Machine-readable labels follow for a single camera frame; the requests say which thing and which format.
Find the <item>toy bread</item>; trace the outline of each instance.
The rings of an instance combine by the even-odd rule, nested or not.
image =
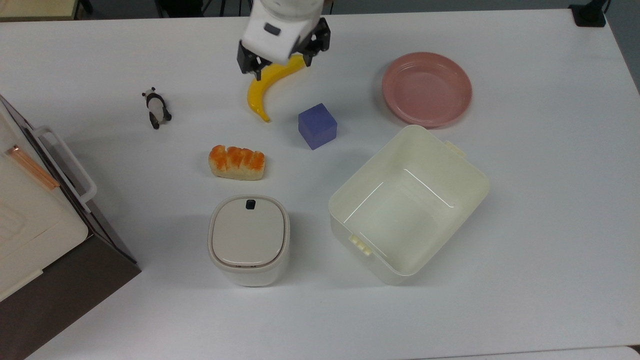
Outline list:
[[[260,180],[264,174],[264,154],[259,151],[217,145],[209,153],[209,166],[215,176],[236,180]]]

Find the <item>banana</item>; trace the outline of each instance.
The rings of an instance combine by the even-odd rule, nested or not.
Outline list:
[[[260,118],[265,122],[269,122],[269,116],[264,111],[264,104],[262,99],[271,85],[275,84],[278,80],[285,78],[294,72],[305,67],[305,60],[302,55],[291,56],[289,63],[286,66],[280,64],[271,64],[262,70],[262,80],[257,81],[253,79],[249,85],[249,91],[246,94],[246,101],[249,104],[251,110],[260,115]]]

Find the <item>panda figurine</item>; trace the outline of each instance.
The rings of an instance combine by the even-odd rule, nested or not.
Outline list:
[[[171,114],[166,109],[164,99],[156,94],[156,88],[151,88],[142,93],[147,100],[147,108],[149,109],[149,120],[154,129],[160,128],[160,121],[171,121]]]

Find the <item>pink plate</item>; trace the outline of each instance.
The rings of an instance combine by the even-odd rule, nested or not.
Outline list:
[[[451,59],[411,53],[396,59],[382,79],[382,94],[396,116],[436,127],[458,120],[471,103],[471,81]]]

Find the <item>purple block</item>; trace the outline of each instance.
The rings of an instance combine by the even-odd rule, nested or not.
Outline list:
[[[298,131],[311,150],[335,139],[338,123],[323,104],[303,111],[298,115]]]

